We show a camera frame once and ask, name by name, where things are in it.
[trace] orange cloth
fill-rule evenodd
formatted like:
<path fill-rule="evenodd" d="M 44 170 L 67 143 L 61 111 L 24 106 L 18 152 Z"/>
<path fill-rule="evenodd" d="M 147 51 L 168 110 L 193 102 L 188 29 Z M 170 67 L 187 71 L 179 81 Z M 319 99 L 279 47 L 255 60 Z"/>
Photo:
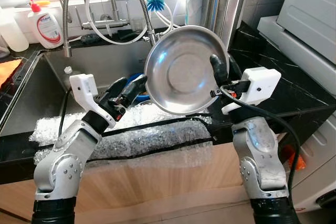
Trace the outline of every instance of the orange cloth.
<path fill-rule="evenodd" d="M 12 75 L 12 73 L 20 65 L 21 60 L 11 60 L 8 62 L 0 63 L 0 89 L 6 80 Z"/>

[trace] black cable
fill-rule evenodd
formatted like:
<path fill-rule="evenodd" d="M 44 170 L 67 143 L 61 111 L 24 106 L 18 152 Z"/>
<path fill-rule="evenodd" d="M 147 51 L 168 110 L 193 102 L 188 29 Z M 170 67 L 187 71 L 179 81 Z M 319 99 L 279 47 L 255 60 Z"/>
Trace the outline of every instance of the black cable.
<path fill-rule="evenodd" d="M 62 128 L 63 128 L 63 123 L 64 123 L 64 118 L 65 118 L 65 113 L 67 112 L 67 103 L 68 103 L 68 98 L 69 94 L 72 91 L 72 89 L 68 89 L 67 93 L 65 94 L 64 97 L 64 103 L 63 103 L 63 108 L 62 108 L 62 115 L 61 115 L 61 121 L 59 123 L 59 128 L 58 128 L 58 136 L 62 135 Z"/>
<path fill-rule="evenodd" d="M 245 102 L 239 101 L 238 99 L 232 97 L 232 95 L 230 93 L 228 93 L 225 89 L 223 89 L 223 87 L 220 87 L 220 90 L 221 90 L 222 94 L 227 99 L 233 101 L 234 103 L 240 105 L 241 107 L 250 109 L 250 110 L 252 110 L 254 112 L 259 113 L 262 116 L 267 116 L 269 118 L 272 118 L 274 121 L 276 121 L 277 123 L 281 124 L 284 128 L 286 128 L 287 131 L 294 137 L 295 143 L 296 143 L 296 149 L 295 149 L 295 155 L 294 155 L 293 164 L 292 164 L 292 167 L 290 169 L 290 173 L 289 173 L 289 177 L 288 177 L 289 202 L 290 202 L 291 206 L 294 208 L 293 199 L 292 199 L 292 184 L 293 184 L 293 178 L 294 178 L 295 168 L 297 166 L 298 159 L 299 159 L 299 154 L 300 154 L 300 140 L 299 140 L 299 137 L 297 136 L 295 130 L 285 120 L 283 120 L 282 118 L 278 117 L 277 115 L 275 115 L 275 114 L 273 114 L 271 112 L 268 112 L 266 110 L 263 110 L 261 108 L 249 105 L 249 104 L 247 104 Z"/>

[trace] red pump cap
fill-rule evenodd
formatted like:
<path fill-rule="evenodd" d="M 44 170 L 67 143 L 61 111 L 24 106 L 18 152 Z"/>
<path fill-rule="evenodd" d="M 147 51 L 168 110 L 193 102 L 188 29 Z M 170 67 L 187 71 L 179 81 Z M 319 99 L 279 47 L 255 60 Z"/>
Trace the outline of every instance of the red pump cap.
<path fill-rule="evenodd" d="M 34 0 L 30 0 L 30 7 L 33 13 L 39 13 L 41 11 L 41 7 L 38 4 L 35 4 Z"/>

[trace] wooden cabinet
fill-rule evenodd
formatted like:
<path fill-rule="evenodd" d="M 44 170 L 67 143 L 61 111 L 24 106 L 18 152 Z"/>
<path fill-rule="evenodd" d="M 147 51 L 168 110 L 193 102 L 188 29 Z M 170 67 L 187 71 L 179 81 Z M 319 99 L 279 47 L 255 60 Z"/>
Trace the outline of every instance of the wooden cabinet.
<path fill-rule="evenodd" d="M 213 146 L 211 152 L 209 160 L 195 167 L 116 164 L 87 169 L 77 197 L 76 223 L 108 224 L 246 200 L 233 144 Z M 151 158 L 155 162 L 162 155 Z M 1 185 L 0 208 L 30 219 L 34 193 L 32 180 Z"/>

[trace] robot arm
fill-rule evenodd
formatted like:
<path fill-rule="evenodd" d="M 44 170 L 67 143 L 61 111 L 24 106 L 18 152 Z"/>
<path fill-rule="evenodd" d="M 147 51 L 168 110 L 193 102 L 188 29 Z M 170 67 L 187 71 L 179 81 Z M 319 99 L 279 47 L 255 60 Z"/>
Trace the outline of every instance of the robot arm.
<path fill-rule="evenodd" d="M 127 80 L 122 78 L 95 103 L 98 92 L 93 75 L 70 77 L 75 100 L 87 114 L 65 130 L 34 171 L 37 190 L 33 224 L 74 223 L 76 196 L 87 159 L 106 128 L 113 128 L 125 114 L 125 108 L 144 92 L 146 80 L 146 76 L 140 76 L 125 87 Z"/>
<path fill-rule="evenodd" d="M 246 69 L 239 81 L 227 79 L 226 68 L 216 56 L 210 57 L 214 76 L 220 91 L 237 97 L 240 101 L 258 105 L 271 97 L 281 74 L 275 69 Z M 233 144 L 239 157 L 239 169 L 247 195 L 254 210 L 256 224 L 299 223 L 289 201 L 286 173 L 278 157 L 278 140 L 264 117 L 236 103 L 223 99 L 222 112 L 230 114 Z"/>

